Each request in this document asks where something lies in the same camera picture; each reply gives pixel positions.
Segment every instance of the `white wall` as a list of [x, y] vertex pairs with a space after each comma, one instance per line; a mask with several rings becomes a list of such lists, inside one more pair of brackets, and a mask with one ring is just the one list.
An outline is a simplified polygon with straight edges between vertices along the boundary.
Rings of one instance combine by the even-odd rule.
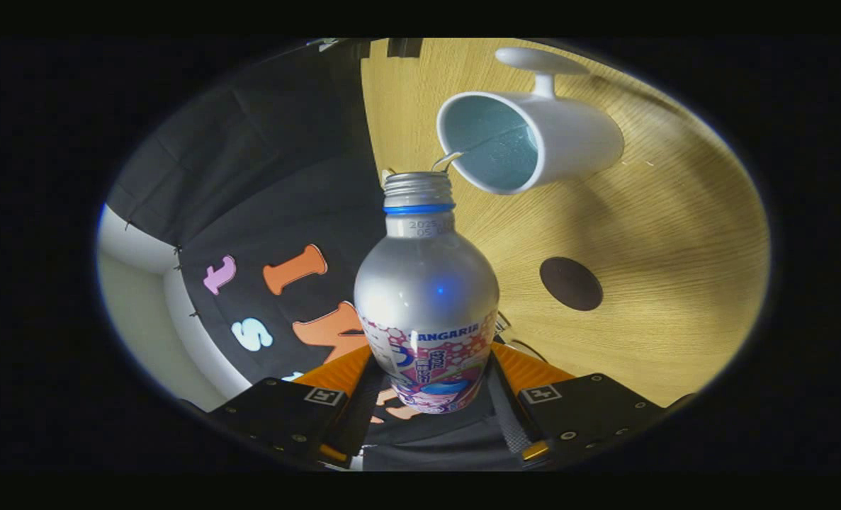
[[134, 268], [162, 275], [178, 265], [174, 246], [161, 242], [122, 220], [108, 206], [102, 207], [99, 249]]
[[181, 343], [168, 311], [162, 275], [131, 267], [102, 249], [98, 262], [106, 309], [142, 368], [165, 390], [200, 409], [210, 411], [226, 403], [228, 399], [204, 377]]

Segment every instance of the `sangaria logo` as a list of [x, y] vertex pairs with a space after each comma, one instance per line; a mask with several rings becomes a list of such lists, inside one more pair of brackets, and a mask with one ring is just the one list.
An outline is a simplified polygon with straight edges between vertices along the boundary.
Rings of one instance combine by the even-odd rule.
[[432, 333], [426, 335], [417, 335], [417, 340], [445, 340], [445, 339], [453, 339], [456, 336], [465, 336], [469, 335], [473, 332], [476, 332], [480, 328], [480, 324], [474, 324], [468, 327], [462, 327], [462, 329], [452, 329], [451, 331], [443, 331], [442, 333]]

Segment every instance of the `mug handle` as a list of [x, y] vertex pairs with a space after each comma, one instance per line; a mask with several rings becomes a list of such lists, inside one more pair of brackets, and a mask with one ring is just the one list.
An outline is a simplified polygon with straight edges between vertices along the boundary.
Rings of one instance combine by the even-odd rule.
[[556, 74], [589, 74], [588, 68], [579, 62], [533, 48], [499, 48], [495, 58], [515, 69], [533, 71], [536, 74], [533, 94], [547, 99], [555, 99]]

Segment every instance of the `letter s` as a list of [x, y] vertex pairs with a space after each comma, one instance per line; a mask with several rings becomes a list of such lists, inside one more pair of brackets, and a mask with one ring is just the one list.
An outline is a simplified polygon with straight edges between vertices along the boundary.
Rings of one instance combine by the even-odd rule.
[[272, 335], [257, 319], [243, 319], [232, 324], [232, 333], [242, 348], [251, 352], [259, 351], [260, 346], [272, 345]]

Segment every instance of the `pink letter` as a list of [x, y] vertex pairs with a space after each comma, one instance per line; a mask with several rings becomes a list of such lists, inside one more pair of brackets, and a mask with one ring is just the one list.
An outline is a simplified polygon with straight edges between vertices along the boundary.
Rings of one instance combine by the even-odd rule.
[[219, 268], [219, 271], [214, 271], [213, 266], [206, 268], [206, 278], [203, 278], [203, 284], [206, 288], [209, 288], [210, 293], [219, 295], [219, 287], [228, 283], [235, 277], [235, 273], [238, 271], [237, 266], [235, 265], [235, 258], [230, 255], [225, 255], [222, 257], [222, 268]]

